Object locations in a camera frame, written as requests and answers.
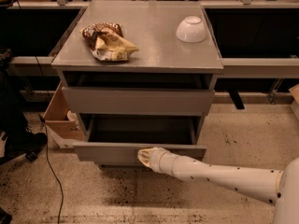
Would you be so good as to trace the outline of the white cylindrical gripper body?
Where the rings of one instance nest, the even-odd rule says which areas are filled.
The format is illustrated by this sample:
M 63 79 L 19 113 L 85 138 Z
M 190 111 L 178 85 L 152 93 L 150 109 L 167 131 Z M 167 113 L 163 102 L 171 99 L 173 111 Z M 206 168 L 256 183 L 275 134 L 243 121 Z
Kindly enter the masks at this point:
M 175 155 L 163 148 L 152 148 L 149 152 L 149 167 L 156 173 L 170 174 Z

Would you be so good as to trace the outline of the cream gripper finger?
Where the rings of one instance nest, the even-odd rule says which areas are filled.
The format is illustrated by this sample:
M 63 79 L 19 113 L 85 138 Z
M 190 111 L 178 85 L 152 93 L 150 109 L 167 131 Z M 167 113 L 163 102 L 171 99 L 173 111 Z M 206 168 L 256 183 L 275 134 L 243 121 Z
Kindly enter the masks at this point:
M 150 161 L 152 160 L 153 148 L 140 149 L 137 153 L 137 157 L 140 162 L 146 167 L 150 167 Z

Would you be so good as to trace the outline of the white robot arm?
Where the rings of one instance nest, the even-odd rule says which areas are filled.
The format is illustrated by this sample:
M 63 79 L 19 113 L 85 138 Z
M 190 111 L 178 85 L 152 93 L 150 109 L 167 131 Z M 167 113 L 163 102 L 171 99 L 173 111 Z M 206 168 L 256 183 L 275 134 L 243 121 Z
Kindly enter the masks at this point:
M 273 204 L 273 224 L 299 224 L 299 159 L 284 170 L 273 170 L 206 164 L 160 147 L 141 149 L 137 157 L 156 173 L 182 181 L 207 181 Z

